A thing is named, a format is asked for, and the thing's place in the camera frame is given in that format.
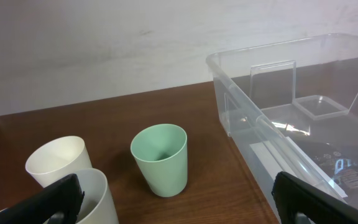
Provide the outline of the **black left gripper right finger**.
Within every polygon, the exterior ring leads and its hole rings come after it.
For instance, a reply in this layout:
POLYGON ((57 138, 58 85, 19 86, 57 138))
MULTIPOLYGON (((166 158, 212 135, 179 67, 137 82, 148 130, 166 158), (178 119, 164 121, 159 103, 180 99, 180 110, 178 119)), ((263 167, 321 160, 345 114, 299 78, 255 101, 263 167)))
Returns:
POLYGON ((284 224, 358 223, 358 209, 287 172, 276 175, 272 196, 284 224))

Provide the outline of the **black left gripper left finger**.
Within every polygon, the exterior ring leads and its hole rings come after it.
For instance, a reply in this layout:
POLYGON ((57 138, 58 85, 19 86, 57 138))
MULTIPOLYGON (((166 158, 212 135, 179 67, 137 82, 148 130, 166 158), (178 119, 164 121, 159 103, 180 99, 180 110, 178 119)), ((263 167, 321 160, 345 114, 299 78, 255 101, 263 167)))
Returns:
POLYGON ((69 174, 38 194, 0 211, 0 224, 75 224, 84 197, 78 176, 69 174))

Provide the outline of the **mint green plastic cup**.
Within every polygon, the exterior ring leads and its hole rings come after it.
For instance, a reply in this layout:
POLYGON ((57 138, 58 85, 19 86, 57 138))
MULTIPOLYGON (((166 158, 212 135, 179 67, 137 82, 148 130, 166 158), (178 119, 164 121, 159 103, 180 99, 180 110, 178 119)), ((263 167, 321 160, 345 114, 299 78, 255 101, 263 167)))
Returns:
POLYGON ((156 124, 139 132, 130 150, 151 191, 172 197, 188 182, 188 136, 175 124, 156 124))

